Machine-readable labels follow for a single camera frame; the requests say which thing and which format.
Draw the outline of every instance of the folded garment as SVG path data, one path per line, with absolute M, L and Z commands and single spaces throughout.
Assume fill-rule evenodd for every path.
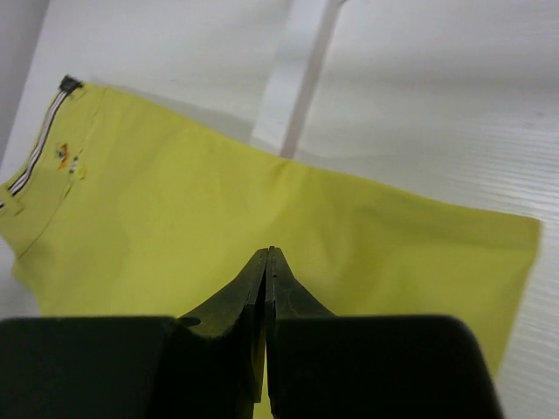
M 336 314 L 463 320 L 492 372 L 539 234 L 532 218 L 312 168 L 72 79 L 0 200 L 14 275 L 44 315 L 178 316 L 274 245 Z

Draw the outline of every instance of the yellow cloth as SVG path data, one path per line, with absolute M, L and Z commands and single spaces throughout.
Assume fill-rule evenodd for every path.
M 57 97 L 46 122 L 0 194 L 14 275 L 44 315 L 178 316 L 275 245 L 332 312 L 451 314 L 496 372 L 536 220 L 284 160 L 99 86 Z

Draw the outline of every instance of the orange embroidered logo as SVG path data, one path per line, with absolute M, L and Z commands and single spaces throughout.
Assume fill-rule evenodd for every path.
M 60 160 L 59 170 L 65 168 L 68 165 L 68 159 L 70 158 L 70 153 L 68 152 L 68 144 L 57 145 L 56 156 Z

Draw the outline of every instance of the black and white stripe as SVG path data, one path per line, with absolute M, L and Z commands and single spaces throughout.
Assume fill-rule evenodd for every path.
M 57 97 L 52 102 L 51 107 L 49 107 L 48 111 L 46 112 L 45 120 L 43 121 L 43 126 L 41 127 L 37 144 L 35 148 L 31 151 L 31 156 L 29 161 L 27 162 L 27 167 L 25 171 L 14 181 L 8 190 L 10 191 L 12 196 L 17 195 L 27 184 L 27 182 L 31 179 L 31 173 L 35 168 L 35 165 L 38 162 L 39 157 L 43 153 L 45 149 L 46 139 L 51 131 L 52 123 L 54 122 L 54 117 L 56 116 L 57 112 L 64 102 L 64 99 L 70 94 L 69 92 L 60 91 Z M 0 201 L 0 209 L 3 207 L 3 202 Z

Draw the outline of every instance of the white strip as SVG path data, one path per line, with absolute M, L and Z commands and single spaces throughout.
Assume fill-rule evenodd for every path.
M 41 132 L 40 132 L 40 135 L 39 135 L 39 138 L 38 138 L 37 145 L 35 146 L 35 148 L 31 152 L 31 157 L 29 159 L 29 162 L 27 163 L 27 168 L 25 169 L 25 172 L 23 173 L 23 176 L 21 176 L 17 180 L 16 183 L 11 185 L 11 187 L 10 187 L 10 192 L 11 193 L 14 193 L 14 191 L 18 191 L 19 189 L 21 189 L 27 183 L 27 181 L 29 180 L 29 177 L 31 175 L 31 168 L 33 167 L 35 162 L 38 160 L 38 158 L 40 156 L 40 153 L 41 153 L 41 150 L 43 149 L 43 147 L 45 145 L 46 138 L 47 138 L 48 132 L 49 132 L 49 126 L 51 125 L 52 120 L 54 118 L 54 115 L 56 114 L 57 109 L 60 107 L 60 105 L 64 101 L 66 95 L 67 95 L 66 92 L 60 92 L 59 95 L 54 100 L 54 102 L 52 103 L 48 112 L 46 113 L 45 121 L 43 122 L 43 126 L 41 127 Z
M 293 158 L 342 0 L 295 0 L 250 143 Z

